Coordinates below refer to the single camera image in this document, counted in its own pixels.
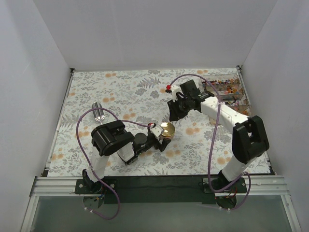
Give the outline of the clear plastic jar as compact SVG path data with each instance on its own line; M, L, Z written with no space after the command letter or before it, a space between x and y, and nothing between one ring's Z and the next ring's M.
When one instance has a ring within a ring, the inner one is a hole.
M168 139L168 140L171 140L171 141L172 141L172 140L173 140L173 138L174 138L174 136L169 136L169 137L167 137L167 136L163 136L162 138L163 138L163 139Z

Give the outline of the round wooden jar lid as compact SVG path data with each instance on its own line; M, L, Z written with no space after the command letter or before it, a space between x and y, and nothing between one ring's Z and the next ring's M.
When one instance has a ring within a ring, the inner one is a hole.
M163 122L160 124L160 127L163 129L161 133L162 137L172 139L175 134L175 127L170 122Z

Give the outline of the clear acrylic candy organizer box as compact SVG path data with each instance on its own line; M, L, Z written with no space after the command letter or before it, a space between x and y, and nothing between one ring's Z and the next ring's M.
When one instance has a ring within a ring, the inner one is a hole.
M219 92L222 101L235 111L251 116L251 106L237 73L204 75Z

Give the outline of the silver metal scoop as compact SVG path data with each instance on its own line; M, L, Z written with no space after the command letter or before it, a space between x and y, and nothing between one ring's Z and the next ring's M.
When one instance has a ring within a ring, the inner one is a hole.
M101 104L97 101L92 104L92 109L94 109L92 111L94 115L94 119L96 122L102 125L105 119L105 114L104 114L104 111L101 109L101 107L102 107Z

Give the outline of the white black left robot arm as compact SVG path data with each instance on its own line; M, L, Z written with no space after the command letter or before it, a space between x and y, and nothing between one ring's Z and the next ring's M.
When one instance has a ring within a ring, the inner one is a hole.
M149 124L147 133L132 134L125 129L121 120L116 120L96 127L92 132L93 154L91 165L83 170L83 181L92 193L103 188L105 168L109 156L117 154L125 165L132 164L138 156L150 148L164 151L171 139L163 136L164 129L154 123Z

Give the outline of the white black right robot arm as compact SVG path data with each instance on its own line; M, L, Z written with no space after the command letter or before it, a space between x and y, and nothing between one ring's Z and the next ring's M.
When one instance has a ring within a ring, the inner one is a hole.
M178 121L191 110L215 118L217 125L224 126L232 134L233 156L219 172L216 179L208 179L209 189L214 193L229 192L236 186L246 168L269 149L269 141L262 119L249 117L225 105L219 95L200 91L193 80L180 86L168 85L166 92L172 94L168 101L170 121Z

